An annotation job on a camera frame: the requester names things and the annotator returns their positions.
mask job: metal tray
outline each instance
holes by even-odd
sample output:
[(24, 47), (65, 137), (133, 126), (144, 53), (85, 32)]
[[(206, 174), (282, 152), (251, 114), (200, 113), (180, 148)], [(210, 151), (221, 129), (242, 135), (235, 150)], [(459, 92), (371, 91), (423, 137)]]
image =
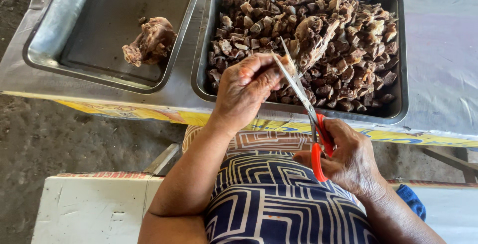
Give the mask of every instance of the metal tray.
[[(141, 94), (157, 92), (171, 75), (191, 18), (189, 2), (51, 0), (23, 48), (23, 59), (40, 70)], [(121, 47), (141, 33), (142, 16), (167, 18), (178, 37), (160, 64), (135, 67), (124, 60)]]
[[(332, 109), (316, 108), (317, 112), (327, 117), (341, 118), (374, 124), (392, 125), (401, 121), (408, 112), (408, 82), (407, 82), (407, 58), (405, 45), (405, 21), (403, 12), (403, 0), (368, 0), (370, 3), (381, 3), (385, 10), (395, 12), (399, 21), (397, 26), (397, 43), (399, 44), (398, 58), (400, 62), (395, 66), (392, 72), (397, 73), (395, 84), (388, 90), (396, 99), (381, 108), (374, 115), (348, 113)], [(210, 42), (214, 39), (216, 27), (219, 26), (218, 10), (221, 7), (221, 0), (206, 0), (206, 5), (201, 23), (201, 33), (197, 44), (194, 57), (194, 67), (191, 76), (191, 84), (194, 92), (203, 100), (215, 102), (217, 96), (213, 95), (208, 88), (206, 66), (207, 52), (210, 51)], [(282, 104), (275, 102), (263, 103), (261, 109), (283, 111), (290, 113), (306, 114), (303, 106)]]

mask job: scissors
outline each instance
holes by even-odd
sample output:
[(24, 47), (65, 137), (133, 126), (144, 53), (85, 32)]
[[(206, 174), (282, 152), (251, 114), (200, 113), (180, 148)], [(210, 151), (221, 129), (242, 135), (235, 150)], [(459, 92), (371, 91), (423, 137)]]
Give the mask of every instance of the scissors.
[[(285, 53), (290, 58), (289, 51), (287, 46), (282, 39), (282, 45), (284, 46)], [(312, 131), (312, 152), (311, 152), (311, 162), (312, 162), (312, 170), (314, 171), (314, 175), (318, 181), (324, 182), (328, 180), (324, 173), (322, 172), (322, 168), (320, 167), (320, 154), (324, 152), (329, 157), (332, 157), (332, 153), (334, 152), (335, 144), (332, 143), (330, 137), (327, 134), (326, 128), (324, 126), (325, 116), (319, 113), (315, 113), (314, 107), (310, 103), (305, 94), (305, 89), (300, 82), (299, 75), (294, 70), (294, 79), (289, 75), (289, 73), (285, 70), (284, 65), (281, 61), (277, 58), (276, 55), (272, 55), (274, 57), (275, 62), (278, 64), (279, 68), (281, 68), (282, 73), (285, 75), (285, 78), (289, 82), (291, 88), (295, 91), (297, 98), (302, 102), (305, 109), (307, 110), (307, 115), (310, 119), (311, 131)], [(318, 143), (317, 140), (317, 133), (319, 134), (320, 141), (322, 146)]]

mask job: hand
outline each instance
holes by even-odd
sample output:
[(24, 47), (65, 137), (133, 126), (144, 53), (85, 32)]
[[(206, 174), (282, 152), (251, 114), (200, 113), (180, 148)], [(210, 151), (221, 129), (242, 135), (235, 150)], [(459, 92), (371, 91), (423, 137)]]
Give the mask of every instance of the hand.
[(224, 127), (235, 135), (254, 119), (271, 90), (280, 88), (283, 75), (277, 66), (271, 67), (275, 64), (272, 55), (253, 54), (224, 71), (208, 124)]
[[(320, 158), (324, 175), (358, 199), (383, 185), (373, 156), (372, 142), (340, 119), (327, 119), (325, 128), (337, 145), (332, 157)], [(294, 161), (311, 168), (310, 152), (297, 152)]]

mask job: person's right hand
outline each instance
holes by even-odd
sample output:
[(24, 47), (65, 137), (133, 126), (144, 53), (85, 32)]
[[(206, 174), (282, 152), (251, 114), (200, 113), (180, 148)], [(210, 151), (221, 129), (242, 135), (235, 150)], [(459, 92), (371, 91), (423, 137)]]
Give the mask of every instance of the person's right hand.
[[(340, 119), (327, 119), (324, 125), (337, 145), (332, 157), (320, 159), (324, 175), (359, 199), (373, 193), (385, 179), (375, 163), (372, 142)], [(310, 152), (297, 152), (293, 160), (311, 168)]]

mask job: yellow printed banner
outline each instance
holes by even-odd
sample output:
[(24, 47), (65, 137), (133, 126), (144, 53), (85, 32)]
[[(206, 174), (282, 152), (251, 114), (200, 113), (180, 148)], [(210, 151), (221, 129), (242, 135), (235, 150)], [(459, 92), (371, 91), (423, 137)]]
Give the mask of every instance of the yellow printed banner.
[[(208, 113), (193, 113), (170, 109), (148, 109), (132, 106), (118, 106), (112, 104), (98, 104), (89, 102), (86, 103), (66, 100), (55, 101), (85, 113), (104, 114), (120, 118), (164, 120), (170, 121), (172, 123), (180, 123), (186, 125), (204, 126), (210, 116), (210, 114)], [(311, 133), (309, 123), (271, 121), (264, 119), (254, 119), (244, 129), (300, 132), (304, 134)], [(374, 141), (387, 141), (395, 143), (435, 146), (478, 147), (478, 141), (472, 141), (467, 139), (441, 137), (429, 134), (415, 135), (391, 131), (373, 130), (367, 128), (355, 128), (355, 130), (366, 135)]]

